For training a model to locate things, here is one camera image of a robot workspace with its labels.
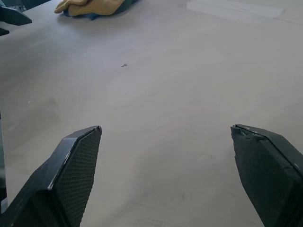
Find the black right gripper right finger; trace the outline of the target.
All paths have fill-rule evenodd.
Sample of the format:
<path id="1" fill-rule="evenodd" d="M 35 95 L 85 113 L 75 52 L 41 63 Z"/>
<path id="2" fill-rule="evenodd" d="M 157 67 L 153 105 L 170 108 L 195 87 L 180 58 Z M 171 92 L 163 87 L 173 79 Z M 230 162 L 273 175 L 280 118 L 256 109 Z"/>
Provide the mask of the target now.
<path id="1" fill-rule="evenodd" d="M 231 127 L 241 184 L 264 227 L 303 227 L 303 154 L 282 135 Z"/>

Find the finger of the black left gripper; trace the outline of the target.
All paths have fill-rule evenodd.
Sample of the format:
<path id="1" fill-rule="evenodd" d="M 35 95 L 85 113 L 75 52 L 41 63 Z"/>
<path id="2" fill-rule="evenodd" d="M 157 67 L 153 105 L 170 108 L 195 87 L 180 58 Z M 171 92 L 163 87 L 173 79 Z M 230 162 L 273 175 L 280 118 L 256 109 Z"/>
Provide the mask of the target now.
<path id="1" fill-rule="evenodd" d="M 101 135 L 92 126 L 64 137 L 0 215 L 0 227 L 80 227 Z"/>
<path id="2" fill-rule="evenodd" d="M 32 20 L 16 9 L 0 6 L 0 21 L 11 25 L 26 25 Z"/>

